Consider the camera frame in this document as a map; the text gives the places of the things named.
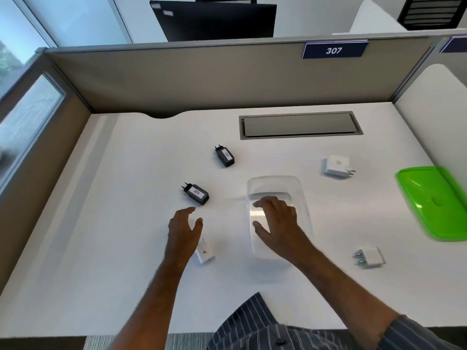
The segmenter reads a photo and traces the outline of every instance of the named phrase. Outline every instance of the cubicle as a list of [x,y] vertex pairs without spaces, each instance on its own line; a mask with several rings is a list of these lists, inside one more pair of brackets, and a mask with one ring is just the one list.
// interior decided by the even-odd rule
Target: cubicle
[[[170,332],[214,331],[256,291],[281,322],[344,328],[290,265],[254,258],[246,184],[261,175],[300,179],[312,242],[370,292],[425,326],[467,325],[467,244],[429,238],[394,178],[439,164],[467,189],[466,57],[440,53],[462,34],[41,50],[0,102],[3,119],[42,74],[63,93],[0,190],[0,337],[116,334],[162,258],[170,213],[190,205],[183,182],[210,194],[195,214],[216,259],[190,261]],[[359,57],[302,58],[306,43],[354,40],[368,40]],[[242,140],[244,116],[342,111],[363,135]],[[215,144],[234,165],[219,165]],[[355,176],[324,175],[330,154],[350,157]],[[387,264],[355,264],[363,247]]]

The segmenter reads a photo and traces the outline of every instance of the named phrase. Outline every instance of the white desk surface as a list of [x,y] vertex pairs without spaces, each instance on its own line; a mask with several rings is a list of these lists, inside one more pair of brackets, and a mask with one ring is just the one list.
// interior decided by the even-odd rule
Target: white desk surface
[[[239,138],[239,115],[346,110],[364,135]],[[350,157],[355,176],[324,176],[330,154]],[[279,322],[344,328],[298,270],[253,256],[246,184],[261,175],[300,179],[313,243],[371,293],[425,326],[467,325],[467,244],[425,235],[394,177],[421,165],[431,161],[391,103],[92,115],[0,297],[0,336],[116,334],[162,259],[169,219],[196,204],[183,182],[210,194],[193,217],[216,259],[190,260],[171,333],[215,331],[257,291]],[[362,270],[353,253],[372,246],[387,264]]]

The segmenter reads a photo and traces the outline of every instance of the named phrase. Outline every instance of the green plastic lid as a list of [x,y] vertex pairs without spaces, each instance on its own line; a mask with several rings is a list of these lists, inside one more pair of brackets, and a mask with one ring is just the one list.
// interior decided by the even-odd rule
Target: green plastic lid
[[406,168],[396,177],[431,235],[467,240],[467,199],[445,168]]

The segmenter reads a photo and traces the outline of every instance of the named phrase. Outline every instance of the gray fabric partition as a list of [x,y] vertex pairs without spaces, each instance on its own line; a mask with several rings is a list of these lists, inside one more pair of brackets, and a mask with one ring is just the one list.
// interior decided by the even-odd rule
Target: gray fabric partition
[[95,112],[169,117],[199,109],[388,101],[433,41],[427,35],[362,39],[369,45],[360,58],[302,60],[306,39],[65,48],[45,54]]

